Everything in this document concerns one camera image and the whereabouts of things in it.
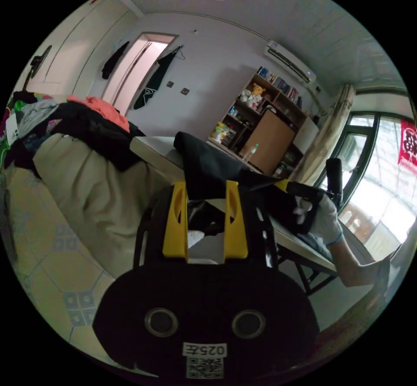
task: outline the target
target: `red decoration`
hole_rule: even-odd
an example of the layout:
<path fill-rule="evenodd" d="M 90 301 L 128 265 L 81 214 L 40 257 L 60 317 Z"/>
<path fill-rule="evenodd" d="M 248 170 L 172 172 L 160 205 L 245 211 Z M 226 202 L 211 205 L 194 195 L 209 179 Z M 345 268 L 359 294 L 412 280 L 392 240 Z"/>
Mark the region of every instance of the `red decoration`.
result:
<path fill-rule="evenodd" d="M 408 121 L 401 121 L 401 145 L 398 156 L 400 167 L 417 176 L 417 130 Z"/>
<path fill-rule="evenodd" d="M 92 0 L 91 2 L 90 2 L 90 5 L 92 5 L 94 2 L 97 2 L 98 0 Z"/>

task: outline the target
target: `person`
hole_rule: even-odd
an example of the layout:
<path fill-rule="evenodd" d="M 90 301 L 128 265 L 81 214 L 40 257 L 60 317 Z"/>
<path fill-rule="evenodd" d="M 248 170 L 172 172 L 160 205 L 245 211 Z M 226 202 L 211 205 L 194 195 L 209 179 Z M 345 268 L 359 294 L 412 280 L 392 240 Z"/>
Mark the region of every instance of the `person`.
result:
<path fill-rule="evenodd" d="M 300 198 L 297 198 L 297 203 L 294 214 L 298 223 L 302 223 L 312 205 Z M 372 289 L 339 320 L 320 332 L 313 353 L 299 368 L 328 361 L 372 325 L 396 293 L 417 248 L 416 218 L 407 239 L 396 251 L 380 261 L 361 265 L 344 237 L 337 209 L 327 195 L 320 202 L 310 231 L 323 238 L 346 287 L 372 285 Z"/>

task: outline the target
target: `hand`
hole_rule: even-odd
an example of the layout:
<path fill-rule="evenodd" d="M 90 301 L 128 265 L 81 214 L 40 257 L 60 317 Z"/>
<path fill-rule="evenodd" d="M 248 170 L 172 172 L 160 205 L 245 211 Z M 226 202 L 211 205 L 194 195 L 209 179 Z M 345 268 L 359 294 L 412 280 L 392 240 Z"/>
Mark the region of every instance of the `hand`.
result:
<path fill-rule="evenodd" d="M 297 216 L 297 224 L 302 224 L 305 220 L 307 212 L 312 209 L 312 204 L 298 196 L 295 197 L 298 206 L 294 209 Z M 330 246 L 339 241 L 343 236 L 343 230 L 338 219 L 338 211 L 331 199 L 324 194 L 319 204 L 316 216 L 313 220 L 310 232 L 321 237 L 326 244 Z"/>

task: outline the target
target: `tiled floor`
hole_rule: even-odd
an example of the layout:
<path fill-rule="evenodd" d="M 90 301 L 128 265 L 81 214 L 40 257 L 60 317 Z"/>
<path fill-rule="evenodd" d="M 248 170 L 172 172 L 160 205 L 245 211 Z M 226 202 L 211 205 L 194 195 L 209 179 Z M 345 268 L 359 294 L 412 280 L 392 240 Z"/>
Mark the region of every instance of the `tiled floor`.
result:
<path fill-rule="evenodd" d="M 119 367 L 101 347 L 91 326 L 97 306 L 114 278 L 80 242 L 46 187 L 31 172 L 12 170 L 8 173 L 8 188 L 18 255 L 13 268 L 22 288 L 64 340 Z"/>

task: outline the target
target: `yellow bracket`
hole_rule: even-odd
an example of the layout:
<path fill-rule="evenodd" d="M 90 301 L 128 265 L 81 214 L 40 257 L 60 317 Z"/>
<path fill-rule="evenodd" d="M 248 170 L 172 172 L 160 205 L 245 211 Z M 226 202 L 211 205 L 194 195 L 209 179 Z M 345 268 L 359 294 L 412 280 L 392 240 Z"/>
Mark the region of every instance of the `yellow bracket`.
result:
<path fill-rule="evenodd" d="M 226 215 L 224 259 L 245 259 L 248 256 L 245 223 L 239 197 L 238 182 L 226 182 Z"/>
<path fill-rule="evenodd" d="M 162 253 L 167 258 L 188 260 L 187 191 L 185 182 L 174 184 Z"/>
<path fill-rule="evenodd" d="M 287 191 L 287 185 L 290 183 L 287 179 L 282 179 L 278 181 L 277 183 L 274 183 L 274 186 L 276 186 L 278 189 L 281 189 L 283 192 Z"/>

